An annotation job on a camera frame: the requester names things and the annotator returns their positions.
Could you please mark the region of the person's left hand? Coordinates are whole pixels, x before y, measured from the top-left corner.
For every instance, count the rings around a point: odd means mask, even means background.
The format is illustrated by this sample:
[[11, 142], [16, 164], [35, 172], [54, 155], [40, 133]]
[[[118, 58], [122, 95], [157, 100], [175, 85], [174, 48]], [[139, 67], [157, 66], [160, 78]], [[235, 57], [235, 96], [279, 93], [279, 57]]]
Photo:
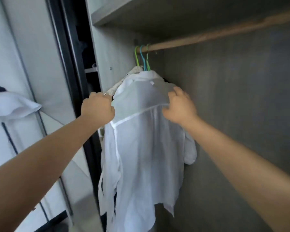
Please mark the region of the person's left hand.
[[115, 117], [115, 108], [106, 98], [86, 98], [82, 102], [81, 119], [94, 131], [106, 125]]

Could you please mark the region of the person's right hand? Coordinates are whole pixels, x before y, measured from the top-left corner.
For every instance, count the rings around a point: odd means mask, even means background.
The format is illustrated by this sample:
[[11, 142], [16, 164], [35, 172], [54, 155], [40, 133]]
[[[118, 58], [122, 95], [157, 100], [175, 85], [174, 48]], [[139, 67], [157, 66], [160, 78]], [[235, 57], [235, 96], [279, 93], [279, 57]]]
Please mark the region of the person's right hand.
[[168, 93], [169, 107], [172, 111], [171, 117], [165, 117], [167, 120], [179, 124], [181, 127], [190, 130], [197, 127], [199, 118], [197, 109], [189, 95], [179, 87], [174, 87], [173, 91]]

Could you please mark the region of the white sheer shirt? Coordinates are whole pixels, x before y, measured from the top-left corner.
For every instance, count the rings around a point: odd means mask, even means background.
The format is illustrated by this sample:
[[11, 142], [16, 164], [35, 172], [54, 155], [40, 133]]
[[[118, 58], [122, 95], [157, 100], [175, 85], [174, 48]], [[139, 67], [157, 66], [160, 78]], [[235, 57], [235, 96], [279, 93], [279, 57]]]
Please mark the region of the white sheer shirt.
[[155, 205], [174, 216], [184, 166], [197, 159], [193, 138], [162, 113], [174, 84], [155, 71], [131, 74], [113, 96], [104, 127], [98, 199], [106, 232], [148, 232]]

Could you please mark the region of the person's right forearm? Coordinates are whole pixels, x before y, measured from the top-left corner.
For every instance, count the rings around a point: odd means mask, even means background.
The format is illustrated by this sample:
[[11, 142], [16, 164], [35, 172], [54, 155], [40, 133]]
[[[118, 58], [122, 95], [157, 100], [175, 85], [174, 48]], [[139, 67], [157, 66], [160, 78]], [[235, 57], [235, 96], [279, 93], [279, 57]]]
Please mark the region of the person's right forearm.
[[182, 126], [274, 232], [290, 232], [290, 175], [199, 117]]

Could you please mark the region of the person's left forearm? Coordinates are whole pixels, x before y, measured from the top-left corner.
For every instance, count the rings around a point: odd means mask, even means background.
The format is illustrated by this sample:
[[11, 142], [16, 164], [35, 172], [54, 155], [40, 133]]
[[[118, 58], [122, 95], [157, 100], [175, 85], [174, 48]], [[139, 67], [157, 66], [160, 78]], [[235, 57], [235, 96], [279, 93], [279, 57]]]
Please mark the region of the person's left forearm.
[[81, 115], [0, 166], [0, 232], [14, 232], [83, 144], [110, 121]]

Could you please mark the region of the cream patterned garment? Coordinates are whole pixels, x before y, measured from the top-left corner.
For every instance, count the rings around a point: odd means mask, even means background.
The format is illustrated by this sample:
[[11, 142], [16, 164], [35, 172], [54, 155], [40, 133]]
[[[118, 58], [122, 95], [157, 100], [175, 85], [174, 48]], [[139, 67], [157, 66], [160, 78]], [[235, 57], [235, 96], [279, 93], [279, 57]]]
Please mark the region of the cream patterned garment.
[[123, 81], [129, 77], [131, 74], [138, 74], [143, 71], [143, 66], [135, 66], [133, 67], [119, 82], [117, 82], [114, 86], [112, 86], [110, 89], [108, 89], [107, 92], [104, 93], [104, 95], [108, 94], [111, 97], [113, 97], [120, 87], [120, 85], [123, 83]]

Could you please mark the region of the black-framed sliding closet door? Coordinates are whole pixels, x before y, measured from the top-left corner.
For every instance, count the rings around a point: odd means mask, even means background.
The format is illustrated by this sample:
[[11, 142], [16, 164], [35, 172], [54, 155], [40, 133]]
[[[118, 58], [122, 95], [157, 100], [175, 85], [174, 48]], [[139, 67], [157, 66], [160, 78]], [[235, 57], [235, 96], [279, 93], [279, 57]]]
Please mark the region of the black-framed sliding closet door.
[[[55, 98], [45, 113], [62, 125], [81, 115], [81, 104], [90, 92], [100, 92], [97, 72], [85, 73], [95, 64], [85, 0], [46, 0], [62, 73], [53, 82]], [[98, 182], [101, 144], [95, 132], [77, 151], [63, 175], [79, 232], [105, 232], [100, 215]]]

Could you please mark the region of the blue plastic hanger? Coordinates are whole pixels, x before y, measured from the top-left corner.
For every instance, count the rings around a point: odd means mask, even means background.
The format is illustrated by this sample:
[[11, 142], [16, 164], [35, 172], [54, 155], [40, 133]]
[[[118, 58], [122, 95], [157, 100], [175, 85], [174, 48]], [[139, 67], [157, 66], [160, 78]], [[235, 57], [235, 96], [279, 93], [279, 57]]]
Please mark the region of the blue plastic hanger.
[[147, 63], [146, 63], [146, 60], [145, 60], [143, 53], [142, 53], [143, 47], [144, 47], [144, 45], [141, 45], [139, 51], [140, 51], [140, 56], [141, 56], [142, 61], [143, 61], [143, 70], [147, 71]]

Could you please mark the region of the green plastic hanger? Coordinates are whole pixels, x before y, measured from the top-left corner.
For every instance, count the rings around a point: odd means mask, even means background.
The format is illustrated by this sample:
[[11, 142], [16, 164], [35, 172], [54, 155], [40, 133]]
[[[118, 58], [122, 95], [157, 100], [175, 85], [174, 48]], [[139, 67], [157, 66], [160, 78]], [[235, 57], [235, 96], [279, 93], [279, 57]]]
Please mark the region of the green plastic hanger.
[[147, 71], [151, 70], [150, 64], [149, 64], [149, 50], [148, 47], [150, 46], [150, 44], [146, 45], [146, 67], [147, 67]]

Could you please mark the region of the white cloth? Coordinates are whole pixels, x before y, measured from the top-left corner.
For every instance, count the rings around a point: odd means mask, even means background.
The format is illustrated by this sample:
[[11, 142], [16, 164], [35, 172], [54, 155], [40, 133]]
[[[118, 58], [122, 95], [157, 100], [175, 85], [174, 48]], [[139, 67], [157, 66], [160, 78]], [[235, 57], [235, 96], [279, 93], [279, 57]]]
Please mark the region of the white cloth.
[[0, 123], [21, 119], [37, 112], [42, 107], [30, 99], [14, 92], [0, 92]]

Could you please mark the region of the wooden closet rod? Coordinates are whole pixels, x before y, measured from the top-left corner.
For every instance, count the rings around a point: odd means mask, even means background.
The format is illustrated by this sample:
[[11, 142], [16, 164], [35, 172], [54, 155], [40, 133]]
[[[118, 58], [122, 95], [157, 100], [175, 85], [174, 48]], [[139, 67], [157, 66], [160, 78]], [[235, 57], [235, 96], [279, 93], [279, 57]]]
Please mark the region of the wooden closet rod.
[[213, 39], [223, 38], [231, 35], [248, 33], [263, 28], [277, 26], [290, 23], [290, 10], [280, 11], [265, 17], [247, 20], [227, 27], [218, 28], [216, 30], [194, 34], [191, 36], [180, 37], [177, 39], [155, 43], [149, 45], [148, 48], [142, 49], [142, 52], [151, 52], [164, 49], [171, 49], [181, 46], [193, 45]]

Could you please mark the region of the grey closet shelf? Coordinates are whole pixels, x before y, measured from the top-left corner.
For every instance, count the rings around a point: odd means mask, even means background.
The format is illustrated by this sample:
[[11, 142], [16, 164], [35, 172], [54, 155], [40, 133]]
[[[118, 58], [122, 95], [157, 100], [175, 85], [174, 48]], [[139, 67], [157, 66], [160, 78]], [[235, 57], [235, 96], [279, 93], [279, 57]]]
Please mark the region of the grey closet shelf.
[[162, 39], [260, 19], [290, 9], [290, 0], [103, 1], [91, 14], [94, 27], [115, 27]]

